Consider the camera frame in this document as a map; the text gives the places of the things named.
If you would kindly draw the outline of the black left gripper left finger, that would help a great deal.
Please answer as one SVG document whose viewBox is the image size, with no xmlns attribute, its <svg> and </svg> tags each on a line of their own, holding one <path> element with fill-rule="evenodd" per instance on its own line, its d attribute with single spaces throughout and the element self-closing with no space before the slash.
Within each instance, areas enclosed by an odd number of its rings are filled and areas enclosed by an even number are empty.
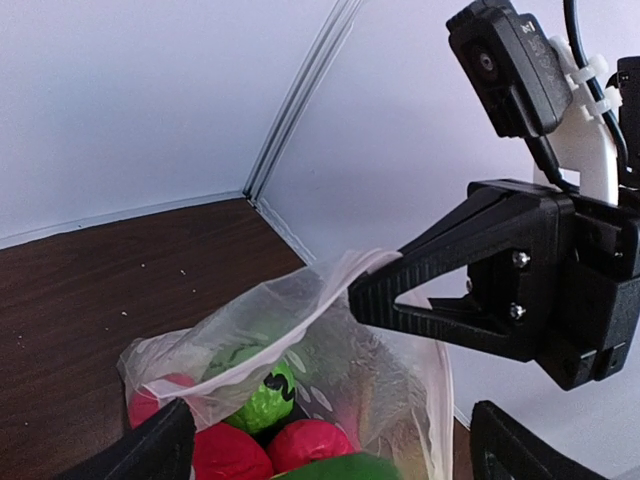
<svg viewBox="0 0 640 480">
<path fill-rule="evenodd" d="M 189 479 L 196 427 L 176 399 L 116 443 L 57 475 L 59 479 Z"/>
</svg>

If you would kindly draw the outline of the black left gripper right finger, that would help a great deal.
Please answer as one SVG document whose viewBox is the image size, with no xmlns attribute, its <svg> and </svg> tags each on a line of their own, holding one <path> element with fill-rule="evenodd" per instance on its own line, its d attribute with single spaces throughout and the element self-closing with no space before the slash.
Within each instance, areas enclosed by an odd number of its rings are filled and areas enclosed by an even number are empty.
<svg viewBox="0 0 640 480">
<path fill-rule="evenodd" d="M 491 401 L 474 405 L 470 424 L 473 475 L 481 480 L 605 480 L 558 452 Z"/>
</svg>

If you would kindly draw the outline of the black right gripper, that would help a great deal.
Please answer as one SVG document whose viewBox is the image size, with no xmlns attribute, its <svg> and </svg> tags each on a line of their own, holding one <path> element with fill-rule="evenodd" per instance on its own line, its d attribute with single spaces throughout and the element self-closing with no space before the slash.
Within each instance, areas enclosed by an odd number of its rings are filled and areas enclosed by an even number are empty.
<svg viewBox="0 0 640 480">
<path fill-rule="evenodd" d="M 563 390 L 622 370 L 639 322 L 639 215 L 584 196 L 504 179 L 472 182 L 468 197 L 402 256 L 348 288 L 361 323 L 517 361 L 537 357 Z M 511 255 L 529 254 L 519 269 Z M 400 296 L 464 266 L 472 289 L 408 305 Z"/>
</svg>

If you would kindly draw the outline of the red toy strawberry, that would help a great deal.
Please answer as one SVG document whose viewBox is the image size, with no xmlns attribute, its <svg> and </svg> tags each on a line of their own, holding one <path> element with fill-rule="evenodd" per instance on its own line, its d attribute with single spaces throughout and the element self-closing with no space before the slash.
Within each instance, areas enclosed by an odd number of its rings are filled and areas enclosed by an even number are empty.
<svg viewBox="0 0 640 480">
<path fill-rule="evenodd" d="M 192 387 L 195 381 L 192 377 L 182 373 L 170 373 L 164 375 L 162 380 L 173 382 L 183 387 Z M 156 395 L 146 387 L 135 390 L 130 397 L 127 412 L 132 428 L 137 428 L 160 410 L 159 400 Z"/>
</svg>

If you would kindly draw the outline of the red toy tomato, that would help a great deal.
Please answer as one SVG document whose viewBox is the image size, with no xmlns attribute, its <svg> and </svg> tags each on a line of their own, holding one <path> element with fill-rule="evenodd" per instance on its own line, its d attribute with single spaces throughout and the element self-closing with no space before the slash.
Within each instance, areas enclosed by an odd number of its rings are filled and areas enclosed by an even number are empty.
<svg viewBox="0 0 640 480">
<path fill-rule="evenodd" d="M 194 478 L 270 479 L 274 468 L 265 450 L 247 433 L 221 422 L 195 435 Z"/>
</svg>

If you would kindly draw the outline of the green toy cabbage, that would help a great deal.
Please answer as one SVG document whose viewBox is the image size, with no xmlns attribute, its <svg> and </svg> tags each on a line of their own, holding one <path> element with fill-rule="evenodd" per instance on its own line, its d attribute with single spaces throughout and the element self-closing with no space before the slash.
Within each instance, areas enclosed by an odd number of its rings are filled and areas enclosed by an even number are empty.
<svg viewBox="0 0 640 480">
<path fill-rule="evenodd" d="M 249 435 L 256 435 L 292 412 L 295 393 L 293 372 L 285 361 L 281 361 L 264 378 L 247 402 L 227 417 L 225 422 Z"/>
</svg>

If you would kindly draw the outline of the red toy apple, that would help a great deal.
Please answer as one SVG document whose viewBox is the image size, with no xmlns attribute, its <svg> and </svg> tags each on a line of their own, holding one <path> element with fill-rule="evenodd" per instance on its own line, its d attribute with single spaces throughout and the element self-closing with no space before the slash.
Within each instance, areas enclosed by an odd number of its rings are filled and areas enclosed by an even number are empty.
<svg viewBox="0 0 640 480">
<path fill-rule="evenodd" d="M 302 419 L 283 427 L 266 448 L 275 473 L 356 453 L 345 432 L 324 420 Z"/>
</svg>

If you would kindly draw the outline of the clear zip top bag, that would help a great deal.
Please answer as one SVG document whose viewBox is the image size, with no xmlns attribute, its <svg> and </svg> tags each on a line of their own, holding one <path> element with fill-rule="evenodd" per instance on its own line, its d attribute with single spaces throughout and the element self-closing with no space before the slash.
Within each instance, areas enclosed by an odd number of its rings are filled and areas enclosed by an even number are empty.
<svg viewBox="0 0 640 480">
<path fill-rule="evenodd" d="M 358 323 L 349 285 L 397 258 L 345 253 L 263 282 L 197 325 L 137 339 L 118 370 L 127 393 L 185 399 L 198 429 L 237 411 L 278 363 L 296 403 L 353 445 L 391 460 L 406 479 L 453 475 L 454 389 L 438 341 Z"/>
</svg>

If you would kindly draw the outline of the green toy bell pepper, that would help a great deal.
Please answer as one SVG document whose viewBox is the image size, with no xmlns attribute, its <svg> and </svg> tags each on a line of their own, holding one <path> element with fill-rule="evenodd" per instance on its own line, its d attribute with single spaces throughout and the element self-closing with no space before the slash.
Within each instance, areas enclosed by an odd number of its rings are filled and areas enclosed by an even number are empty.
<svg viewBox="0 0 640 480">
<path fill-rule="evenodd" d="M 402 474 L 389 460 L 355 453 L 316 461 L 274 479 L 286 480 L 400 480 Z"/>
</svg>

